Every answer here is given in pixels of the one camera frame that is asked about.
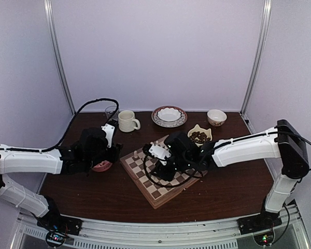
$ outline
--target pink bowl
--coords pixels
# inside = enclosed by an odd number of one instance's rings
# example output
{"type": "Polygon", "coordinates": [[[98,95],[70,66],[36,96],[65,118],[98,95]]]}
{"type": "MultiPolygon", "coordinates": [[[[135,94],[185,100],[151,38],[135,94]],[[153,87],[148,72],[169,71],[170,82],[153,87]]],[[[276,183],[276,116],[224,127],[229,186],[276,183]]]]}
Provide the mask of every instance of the pink bowl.
{"type": "Polygon", "coordinates": [[[102,163],[99,163],[95,167],[93,167],[92,170],[95,172],[103,172],[108,170],[112,165],[113,163],[109,161],[103,161],[102,163]]]}

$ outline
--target white plate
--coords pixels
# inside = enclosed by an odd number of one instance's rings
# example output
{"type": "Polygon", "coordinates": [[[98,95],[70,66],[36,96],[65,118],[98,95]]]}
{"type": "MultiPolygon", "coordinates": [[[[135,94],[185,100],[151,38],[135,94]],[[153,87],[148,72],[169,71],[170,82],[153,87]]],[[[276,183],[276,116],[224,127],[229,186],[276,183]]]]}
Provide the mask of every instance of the white plate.
{"type": "Polygon", "coordinates": [[[155,109],[152,113],[152,120],[157,125],[173,128],[184,124],[188,115],[184,110],[175,106],[162,106],[155,109]]]}

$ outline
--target bowl of nuts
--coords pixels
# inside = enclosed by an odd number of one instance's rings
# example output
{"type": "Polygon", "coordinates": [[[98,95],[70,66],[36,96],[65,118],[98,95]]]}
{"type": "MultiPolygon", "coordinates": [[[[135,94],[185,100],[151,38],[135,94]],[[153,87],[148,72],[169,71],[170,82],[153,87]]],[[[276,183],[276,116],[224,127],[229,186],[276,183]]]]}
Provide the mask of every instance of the bowl of nuts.
{"type": "Polygon", "coordinates": [[[205,142],[212,140],[211,129],[206,130],[196,124],[195,127],[188,132],[188,137],[200,147],[205,142]]]}

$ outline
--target table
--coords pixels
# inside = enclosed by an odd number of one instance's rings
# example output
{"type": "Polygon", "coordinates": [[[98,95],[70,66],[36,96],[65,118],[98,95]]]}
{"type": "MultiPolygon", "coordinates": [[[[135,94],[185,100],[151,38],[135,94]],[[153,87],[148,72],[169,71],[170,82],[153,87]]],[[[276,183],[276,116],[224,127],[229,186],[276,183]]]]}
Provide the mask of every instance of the table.
{"type": "MultiPolygon", "coordinates": [[[[227,113],[226,123],[212,127],[213,140],[244,136],[249,131],[239,113],[227,113]]],[[[124,144],[122,156],[174,131],[189,131],[199,124],[209,128],[206,113],[188,112],[188,121],[178,128],[163,128],[151,120],[151,112],[138,112],[141,129],[118,131],[115,142],[124,144]]],[[[63,145],[79,139],[81,131],[99,127],[103,113],[80,114],[63,145]]],[[[229,165],[210,171],[203,179],[158,209],[153,209],[120,163],[106,172],[75,175],[48,175],[42,195],[52,197],[62,214],[113,222],[173,223],[238,217],[261,210],[271,189],[272,177],[264,160],[229,165]]]]}

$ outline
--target mug handle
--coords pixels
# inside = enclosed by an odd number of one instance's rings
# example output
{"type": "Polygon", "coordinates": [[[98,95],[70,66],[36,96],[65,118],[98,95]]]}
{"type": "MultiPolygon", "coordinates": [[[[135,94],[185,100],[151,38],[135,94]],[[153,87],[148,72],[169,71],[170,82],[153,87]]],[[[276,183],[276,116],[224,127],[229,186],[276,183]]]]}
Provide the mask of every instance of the mug handle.
{"type": "Polygon", "coordinates": [[[134,129],[135,129],[135,130],[139,130],[139,129],[140,129],[140,122],[139,122],[139,120],[134,118],[134,119],[133,119],[133,122],[135,122],[136,125],[137,125],[137,126],[134,127],[134,129]]]}

